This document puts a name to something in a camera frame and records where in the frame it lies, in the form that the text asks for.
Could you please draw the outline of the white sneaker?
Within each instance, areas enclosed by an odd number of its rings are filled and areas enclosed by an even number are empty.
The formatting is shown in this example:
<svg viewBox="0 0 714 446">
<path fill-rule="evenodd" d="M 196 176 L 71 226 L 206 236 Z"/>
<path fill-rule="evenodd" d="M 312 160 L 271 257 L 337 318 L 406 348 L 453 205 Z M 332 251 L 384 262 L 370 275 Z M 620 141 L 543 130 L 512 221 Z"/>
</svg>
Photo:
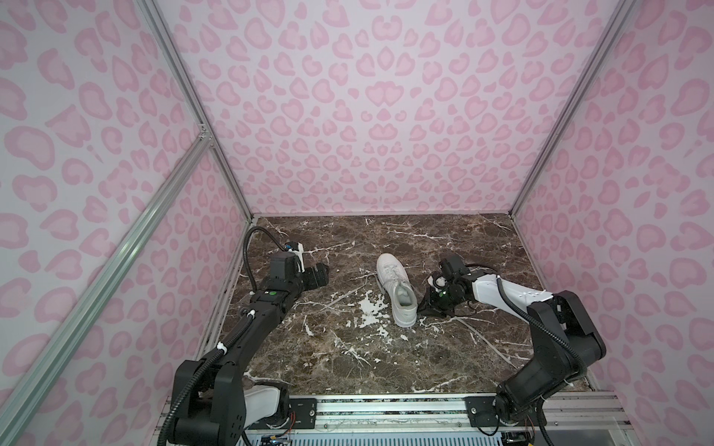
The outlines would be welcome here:
<svg viewBox="0 0 714 446">
<path fill-rule="evenodd" d="M 380 291 L 390 299 L 392 319 L 403 328 L 412 327 L 418 317 L 418 298 L 403 264 L 396 256 L 385 253 L 377 259 Z"/>
</svg>

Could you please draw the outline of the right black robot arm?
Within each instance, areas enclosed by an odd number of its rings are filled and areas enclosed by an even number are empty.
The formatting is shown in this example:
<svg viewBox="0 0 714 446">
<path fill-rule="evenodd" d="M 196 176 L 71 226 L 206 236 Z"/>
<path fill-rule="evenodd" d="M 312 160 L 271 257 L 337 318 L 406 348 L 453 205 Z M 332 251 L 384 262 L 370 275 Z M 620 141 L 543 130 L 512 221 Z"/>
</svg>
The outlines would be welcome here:
<svg viewBox="0 0 714 446">
<path fill-rule="evenodd" d="M 533 357 L 496 388 L 493 414 L 499 421 L 524 420 L 606 355 L 604 340 L 575 293 L 538 291 L 506 281 L 485 265 L 467 264 L 456 254 L 445 256 L 431 275 L 418 314 L 453 316 L 466 302 L 503 310 L 530 328 Z"/>
</svg>

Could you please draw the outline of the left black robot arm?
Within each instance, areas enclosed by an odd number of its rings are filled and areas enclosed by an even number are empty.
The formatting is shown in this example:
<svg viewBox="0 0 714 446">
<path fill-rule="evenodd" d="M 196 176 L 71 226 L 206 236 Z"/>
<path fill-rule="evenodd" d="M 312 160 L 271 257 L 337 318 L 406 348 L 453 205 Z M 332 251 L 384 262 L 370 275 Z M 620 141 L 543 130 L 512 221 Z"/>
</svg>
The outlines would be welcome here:
<svg viewBox="0 0 714 446">
<path fill-rule="evenodd" d="M 301 295 L 329 284 L 329 267 L 305 269 L 294 251 L 271 256 L 269 274 L 251 297 L 247 312 L 230 334 L 198 360 L 183 362 L 174 375 L 170 407 L 156 443 L 234 445 L 256 422 L 286 409 L 286 392 L 271 390 L 276 401 L 258 408 L 268 396 L 253 394 L 247 402 L 243 377 L 262 343 L 280 325 Z"/>
</svg>

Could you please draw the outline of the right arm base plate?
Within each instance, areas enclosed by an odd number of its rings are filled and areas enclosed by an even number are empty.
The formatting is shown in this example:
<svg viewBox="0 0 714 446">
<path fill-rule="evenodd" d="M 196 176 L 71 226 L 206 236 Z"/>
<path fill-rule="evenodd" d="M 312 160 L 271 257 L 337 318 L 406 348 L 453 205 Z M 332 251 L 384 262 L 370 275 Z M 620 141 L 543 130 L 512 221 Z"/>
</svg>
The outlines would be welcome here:
<svg viewBox="0 0 714 446">
<path fill-rule="evenodd" d="M 464 399 L 470 426 L 479 429 L 525 427 L 528 420 L 537 424 L 537 409 L 542 408 L 544 402 L 540 398 L 526 405 L 518 405 L 500 394 L 468 396 Z"/>
</svg>

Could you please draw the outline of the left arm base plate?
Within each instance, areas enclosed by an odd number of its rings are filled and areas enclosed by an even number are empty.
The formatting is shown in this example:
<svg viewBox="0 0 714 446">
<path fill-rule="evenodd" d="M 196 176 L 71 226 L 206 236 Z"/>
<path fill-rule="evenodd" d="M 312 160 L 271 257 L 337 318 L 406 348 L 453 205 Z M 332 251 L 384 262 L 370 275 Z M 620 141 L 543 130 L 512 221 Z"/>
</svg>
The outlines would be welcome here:
<svg viewBox="0 0 714 446">
<path fill-rule="evenodd" d="M 248 430 L 314 429 L 317 417 L 317 403 L 316 398 L 291 397 L 284 410 L 281 409 L 274 416 L 258 420 Z"/>
</svg>

